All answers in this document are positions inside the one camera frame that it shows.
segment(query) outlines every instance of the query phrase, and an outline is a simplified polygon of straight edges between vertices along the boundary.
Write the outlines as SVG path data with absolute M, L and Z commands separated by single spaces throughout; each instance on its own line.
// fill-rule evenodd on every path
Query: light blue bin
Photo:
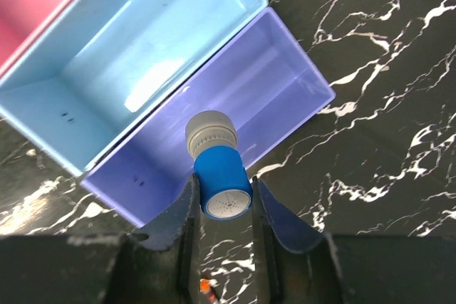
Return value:
M 78 176 L 266 0 L 75 0 L 0 80 L 0 114 Z

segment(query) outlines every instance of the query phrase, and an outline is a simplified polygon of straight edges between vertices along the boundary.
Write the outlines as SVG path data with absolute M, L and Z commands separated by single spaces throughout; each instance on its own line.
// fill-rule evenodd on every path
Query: gray cap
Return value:
M 216 110 L 196 114 L 187 123 L 185 139 L 190 155 L 196 159 L 201 152 L 213 146 L 236 148 L 237 134 L 227 115 Z

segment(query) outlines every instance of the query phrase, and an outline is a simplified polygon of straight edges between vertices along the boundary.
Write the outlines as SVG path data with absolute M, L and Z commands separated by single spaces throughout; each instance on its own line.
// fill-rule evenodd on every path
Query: purple bin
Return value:
M 263 10 L 150 114 L 82 185 L 136 226 L 178 196 L 193 159 L 185 125 L 204 110 L 227 114 L 252 166 L 334 98 L 272 9 Z

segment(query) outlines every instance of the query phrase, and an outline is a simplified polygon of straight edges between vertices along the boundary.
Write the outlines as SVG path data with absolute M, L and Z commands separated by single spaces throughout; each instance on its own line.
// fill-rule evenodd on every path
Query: orange object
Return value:
M 219 299 L 217 298 L 214 289 L 211 286 L 211 283 L 208 279 L 202 278 L 199 282 L 199 290 L 201 293 L 205 294 L 207 299 L 211 304 L 219 304 Z

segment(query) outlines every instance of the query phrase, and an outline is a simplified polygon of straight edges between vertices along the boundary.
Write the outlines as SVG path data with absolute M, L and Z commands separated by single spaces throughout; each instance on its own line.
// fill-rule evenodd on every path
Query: marble countertop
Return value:
M 319 231 L 456 234 L 456 0 L 269 0 L 337 93 L 257 165 Z M 249 215 L 203 218 L 222 303 L 255 303 Z M 2 120 L 0 234 L 133 227 Z

